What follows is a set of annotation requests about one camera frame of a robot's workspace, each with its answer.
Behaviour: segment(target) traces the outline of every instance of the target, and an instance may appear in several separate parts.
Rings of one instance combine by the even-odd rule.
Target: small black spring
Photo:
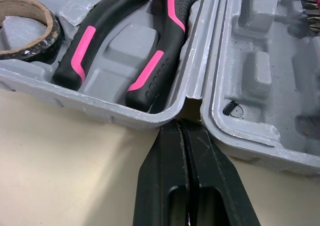
[[[228,103],[227,106],[225,106],[224,110],[222,111],[223,114],[229,116],[238,105],[239,103],[232,100],[230,103]]]

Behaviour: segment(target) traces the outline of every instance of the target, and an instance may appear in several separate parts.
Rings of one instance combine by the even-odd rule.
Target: tabletop
[[[157,134],[0,90],[0,226],[131,226]],[[318,182],[231,161],[262,226],[319,225]]]

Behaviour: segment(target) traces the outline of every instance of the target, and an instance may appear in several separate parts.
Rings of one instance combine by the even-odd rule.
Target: black rubber grip
[[[195,0],[162,0],[163,32],[155,54],[125,96],[125,105],[147,112],[171,74],[176,72],[185,41],[189,11]]]
[[[81,23],[53,75],[54,82],[62,87],[77,91],[88,75],[95,56],[109,32],[123,18],[148,1],[102,0],[99,2]],[[77,50],[79,44],[82,51],[85,51],[83,57],[77,53],[79,52]]]

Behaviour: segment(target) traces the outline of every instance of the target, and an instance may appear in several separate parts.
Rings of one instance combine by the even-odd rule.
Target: tool compartment
[[[70,6],[76,0],[39,1],[63,17],[76,13]],[[309,29],[301,0],[197,0],[173,83],[145,113],[126,107],[124,95],[161,36],[159,2],[114,28],[78,92],[52,83],[74,34],[64,21],[66,43],[54,64],[1,61],[0,87],[139,129],[173,119],[186,97],[202,100],[202,123],[226,144],[225,153],[319,179],[320,37]],[[239,107],[224,115],[231,101]]]
[[[185,99],[185,87],[181,88],[180,85],[187,83],[181,70],[185,70],[186,64],[193,64],[188,62],[192,61],[194,56],[194,46],[190,41],[193,41],[197,29],[194,25],[199,18],[201,0],[194,3],[190,12],[188,37],[181,51],[175,81],[172,83],[172,77],[148,113],[126,107],[125,94],[159,42],[162,32],[161,0],[149,1],[122,20],[108,34],[94,58],[85,83],[78,91],[55,85],[53,75],[74,36],[69,22],[77,22],[78,18],[75,15],[82,17],[85,9],[86,13],[90,10],[86,7],[94,6],[99,0],[86,0],[84,4],[81,3],[82,0],[39,1],[59,17],[64,26],[65,43],[56,61],[51,65],[37,61],[27,63],[15,59],[3,60],[0,64],[2,88],[32,94],[41,101],[59,107],[81,110],[101,121],[121,123],[135,128],[156,128],[179,113]]]

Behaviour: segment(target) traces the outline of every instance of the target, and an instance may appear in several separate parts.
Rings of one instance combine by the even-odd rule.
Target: pink stripe
[[[157,63],[161,59],[161,57],[164,55],[164,52],[161,50],[158,50],[155,52],[155,54],[152,56],[150,61],[147,63],[145,68],[143,69],[142,73],[139,75],[137,80],[130,85],[128,91],[138,90],[140,89],[147,81],[149,76],[151,75],[152,71],[155,69]]]
[[[96,32],[96,28],[93,26],[88,26],[86,28],[82,38],[80,39],[78,46],[76,47],[74,55],[72,56],[72,59],[71,59],[71,66],[72,66],[73,70],[82,79],[82,83],[84,83],[84,81],[86,79],[86,75],[85,75],[84,69],[81,66],[81,62],[84,59],[85,53],[88,49],[88,46],[89,46],[95,32]]]
[[[177,25],[179,25],[182,30],[185,32],[185,25],[177,18],[176,10],[175,10],[175,0],[168,0],[168,14],[170,19],[172,19]]]

